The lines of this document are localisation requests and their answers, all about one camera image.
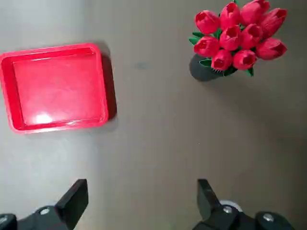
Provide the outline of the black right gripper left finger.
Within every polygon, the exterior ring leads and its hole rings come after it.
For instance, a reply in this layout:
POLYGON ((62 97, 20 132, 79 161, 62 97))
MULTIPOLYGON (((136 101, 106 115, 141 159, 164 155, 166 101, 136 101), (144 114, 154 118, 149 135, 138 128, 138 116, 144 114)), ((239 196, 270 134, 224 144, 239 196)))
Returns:
POLYGON ((2 230, 72 230, 88 206, 88 184, 78 179, 53 206, 44 206, 31 215, 17 219, 14 214, 0 215, 2 230))

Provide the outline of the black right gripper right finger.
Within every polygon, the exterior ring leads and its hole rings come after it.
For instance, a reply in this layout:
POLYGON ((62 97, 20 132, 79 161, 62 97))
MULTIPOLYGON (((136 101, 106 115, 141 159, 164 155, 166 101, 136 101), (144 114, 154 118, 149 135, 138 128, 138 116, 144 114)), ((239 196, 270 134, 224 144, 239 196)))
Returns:
POLYGON ((293 230, 282 215, 260 211, 255 217, 246 215, 233 204, 223 204, 206 179, 197 180, 197 205, 201 221, 194 230, 293 230))

